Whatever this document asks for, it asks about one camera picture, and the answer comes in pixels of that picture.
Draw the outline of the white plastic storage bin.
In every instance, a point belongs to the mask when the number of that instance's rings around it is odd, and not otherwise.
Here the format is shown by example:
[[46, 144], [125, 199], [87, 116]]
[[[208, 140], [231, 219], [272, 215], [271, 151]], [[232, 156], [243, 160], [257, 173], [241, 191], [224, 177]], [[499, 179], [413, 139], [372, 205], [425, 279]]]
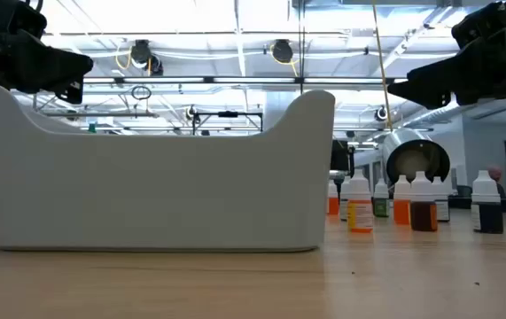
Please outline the white plastic storage bin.
[[0, 86], [0, 250], [314, 249], [334, 106], [311, 90], [252, 136], [102, 135]]

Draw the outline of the small green food coloring bottle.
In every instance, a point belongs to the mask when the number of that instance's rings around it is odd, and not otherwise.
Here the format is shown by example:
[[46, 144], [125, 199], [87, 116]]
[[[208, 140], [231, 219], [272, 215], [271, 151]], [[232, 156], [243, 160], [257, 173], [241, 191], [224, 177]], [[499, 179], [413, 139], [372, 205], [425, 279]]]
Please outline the small green food coloring bottle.
[[390, 194], [385, 181], [379, 179], [375, 185], [373, 197], [373, 214], [376, 217], [386, 218], [390, 214]]

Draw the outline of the brown food coloring bottle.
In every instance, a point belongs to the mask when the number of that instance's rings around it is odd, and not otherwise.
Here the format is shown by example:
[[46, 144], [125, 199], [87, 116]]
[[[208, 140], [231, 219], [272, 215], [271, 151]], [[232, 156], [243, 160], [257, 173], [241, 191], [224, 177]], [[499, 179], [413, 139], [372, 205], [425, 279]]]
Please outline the brown food coloring bottle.
[[416, 177], [411, 182], [410, 225], [415, 231], [438, 230], [434, 188], [424, 171], [416, 171]]

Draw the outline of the person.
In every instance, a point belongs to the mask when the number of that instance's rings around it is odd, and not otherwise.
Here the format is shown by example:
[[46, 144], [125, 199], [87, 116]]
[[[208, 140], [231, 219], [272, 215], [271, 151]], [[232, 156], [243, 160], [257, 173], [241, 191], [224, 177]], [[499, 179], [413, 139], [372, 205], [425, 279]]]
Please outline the person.
[[489, 176], [495, 181], [501, 199], [506, 199], [506, 191], [501, 185], [502, 171], [499, 167], [492, 166], [487, 169]]

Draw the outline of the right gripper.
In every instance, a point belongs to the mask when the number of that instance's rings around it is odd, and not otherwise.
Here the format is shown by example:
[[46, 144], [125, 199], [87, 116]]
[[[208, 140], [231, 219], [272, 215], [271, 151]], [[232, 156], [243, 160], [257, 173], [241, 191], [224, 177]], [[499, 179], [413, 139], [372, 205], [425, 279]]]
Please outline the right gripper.
[[387, 90], [428, 109], [452, 101], [463, 106], [506, 99], [506, 29], [476, 39], [450, 58], [412, 69], [404, 81], [394, 81]]

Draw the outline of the black food coloring bottle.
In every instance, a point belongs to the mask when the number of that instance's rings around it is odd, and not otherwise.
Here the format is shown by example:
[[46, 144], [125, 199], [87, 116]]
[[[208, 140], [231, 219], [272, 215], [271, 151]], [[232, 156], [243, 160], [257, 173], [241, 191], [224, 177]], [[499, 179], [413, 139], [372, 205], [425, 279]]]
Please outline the black food coloring bottle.
[[502, 199], [487, 170], [479, 170], [472, 183], [471, 221], [474, 232], [503, 233]]

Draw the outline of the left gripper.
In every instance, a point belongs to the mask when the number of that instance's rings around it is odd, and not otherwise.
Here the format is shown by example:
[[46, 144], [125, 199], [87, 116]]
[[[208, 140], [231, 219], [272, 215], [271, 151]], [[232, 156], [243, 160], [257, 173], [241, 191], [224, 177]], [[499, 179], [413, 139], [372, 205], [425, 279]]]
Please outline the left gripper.
[[53, 93], [70, 104], [82, 102], [83, 76], [93, 60], [43, 44], [26, 31], [0, 41], [0, 86], [27, 94]]

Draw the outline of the small orange food coloring bottle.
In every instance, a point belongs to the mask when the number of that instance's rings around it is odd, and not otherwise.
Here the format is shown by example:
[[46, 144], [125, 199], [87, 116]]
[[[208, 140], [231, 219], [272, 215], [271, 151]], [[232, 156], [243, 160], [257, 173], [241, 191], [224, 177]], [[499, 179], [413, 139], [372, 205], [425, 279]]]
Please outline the small orange food coloring bottle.
[[337, 184], [330, 180], [328, 183], [327, 215], [339, 214], [339, 192]]
[[394, 185], [393, 219], [396, 224], [410, 225], [411, 184], [405, 175], [400, 175]]

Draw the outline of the black vertical pole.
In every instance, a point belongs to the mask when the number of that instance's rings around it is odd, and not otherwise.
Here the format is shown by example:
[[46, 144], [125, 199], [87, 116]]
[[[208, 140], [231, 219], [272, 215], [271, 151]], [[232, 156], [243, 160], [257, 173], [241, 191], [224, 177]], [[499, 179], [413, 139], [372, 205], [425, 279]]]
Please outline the black vertical pole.
[[305, 68], [305, 0], [297, 0], [297, 16], [299, 24], [299, 61], [300, 61], [300, 94], [304, 93]]

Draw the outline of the white cylinder with dark opening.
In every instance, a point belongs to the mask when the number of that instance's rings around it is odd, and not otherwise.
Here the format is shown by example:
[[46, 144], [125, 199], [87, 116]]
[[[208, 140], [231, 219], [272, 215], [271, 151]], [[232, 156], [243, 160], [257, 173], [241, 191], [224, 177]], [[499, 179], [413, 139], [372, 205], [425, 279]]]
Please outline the white cylinder with dark opening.
[[397, 183], [401, 175], [413, 181], [417, 171], [423, 171], [431, 182], [436, 176], [444, 181], [450, 172], [446, 150], [414, 129], [399, 128], [389, 132], [381, 150], [385, 179], [390, 185]]

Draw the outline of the yellow-labelled food coloring bottle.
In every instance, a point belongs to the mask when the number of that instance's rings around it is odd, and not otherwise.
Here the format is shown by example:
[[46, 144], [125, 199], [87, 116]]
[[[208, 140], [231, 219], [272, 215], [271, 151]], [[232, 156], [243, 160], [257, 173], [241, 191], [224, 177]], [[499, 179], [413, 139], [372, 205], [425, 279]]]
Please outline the yellow-labelled food coloring bottle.
[[351, 232], [371, 233], [373, 211], [368, 179], [356, 169], [347, 193], [347, 227]]

